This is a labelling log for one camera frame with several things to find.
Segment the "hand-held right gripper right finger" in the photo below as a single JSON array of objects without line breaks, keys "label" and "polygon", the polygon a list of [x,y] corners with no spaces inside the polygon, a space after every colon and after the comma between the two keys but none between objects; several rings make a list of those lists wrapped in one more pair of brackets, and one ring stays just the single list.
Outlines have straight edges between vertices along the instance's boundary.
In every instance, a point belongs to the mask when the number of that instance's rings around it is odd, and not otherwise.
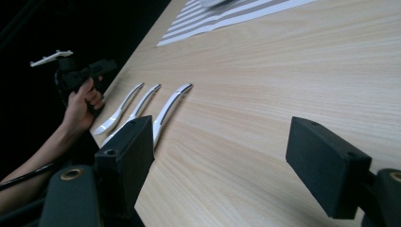
[{"label": "hand-held right gripper right finger", "polygon": [[356,215],[357,185],[372,158],[323,125],[292,117],[286,160],[330,218]]}]

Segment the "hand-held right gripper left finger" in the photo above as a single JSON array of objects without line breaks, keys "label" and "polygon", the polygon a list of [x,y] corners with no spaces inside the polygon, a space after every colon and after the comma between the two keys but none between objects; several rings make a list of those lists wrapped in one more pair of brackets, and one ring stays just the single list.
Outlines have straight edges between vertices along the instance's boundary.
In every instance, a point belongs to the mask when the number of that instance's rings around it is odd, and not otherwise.
[{"label": "hand-held right gripper left finger", "polygon": [[130,218],[154,161],[152,117],[126,123],[95,154],[101,213],[108,218]]}]

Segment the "silver spoon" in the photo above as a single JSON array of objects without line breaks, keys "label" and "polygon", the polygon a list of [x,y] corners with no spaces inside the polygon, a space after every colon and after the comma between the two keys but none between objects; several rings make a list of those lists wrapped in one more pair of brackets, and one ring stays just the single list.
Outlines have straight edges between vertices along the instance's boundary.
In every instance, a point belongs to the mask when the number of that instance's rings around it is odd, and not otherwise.
[{"label": "silver spoon", "polygon": [[145,85],[144,82],[138,83],[135,85],[124,97],[122,102],[119,104],[115,112],[103,123],[101,123],[94,131],[94,135],[99,135],[101,133],[105,133],[107,131],[110,131],[115,127],[115,125],[118,123],[119,119],[122,116],[123,111],[125,110],[125,106],[129,103],[133,95],[139,91],[143,86]]}]

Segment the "silver fork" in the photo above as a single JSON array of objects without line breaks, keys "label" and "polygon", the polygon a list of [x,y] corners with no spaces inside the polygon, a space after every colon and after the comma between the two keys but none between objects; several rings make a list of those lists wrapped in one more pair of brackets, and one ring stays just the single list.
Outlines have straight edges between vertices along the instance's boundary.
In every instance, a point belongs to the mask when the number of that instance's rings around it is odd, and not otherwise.
[{"label": "silver fork", "polygon": [[148,105],[153,95],[161,88],[161,84],[155,84],[142,96],[136,107],[133,109],[129,118],[113,133],[111,133],[104,141],[102,146],[106,145],[128,122],[140,116],[140,113]]}]

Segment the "silver knife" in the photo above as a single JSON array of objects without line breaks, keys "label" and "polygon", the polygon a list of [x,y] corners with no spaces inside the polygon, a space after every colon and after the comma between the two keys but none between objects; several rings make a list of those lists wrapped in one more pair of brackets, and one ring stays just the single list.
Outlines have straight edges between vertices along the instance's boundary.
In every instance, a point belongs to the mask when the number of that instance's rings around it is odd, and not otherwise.
[{"label": "silver knife", "polygon": [[186,83],[180,86],[167,100],[166,104],[159,112],[158,116],[153,122],[153,146],[156,147],[160,134],[162,132],[163,126],[167,121],[168,114],[173,110],[173,106],[179,102],[180,98],[188,92],[193,87],[192,83]]}]

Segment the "grey white striped placemat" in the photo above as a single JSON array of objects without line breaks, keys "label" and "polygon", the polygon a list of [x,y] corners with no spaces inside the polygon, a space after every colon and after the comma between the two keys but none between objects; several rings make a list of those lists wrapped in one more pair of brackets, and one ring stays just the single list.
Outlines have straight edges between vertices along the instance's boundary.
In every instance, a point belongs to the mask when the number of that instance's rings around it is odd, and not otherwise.
[{"label": "grey white striped placemat", "polygon": [[188,0],[158,42],[158,46],[266,15],[293,9],[316,0]]}]

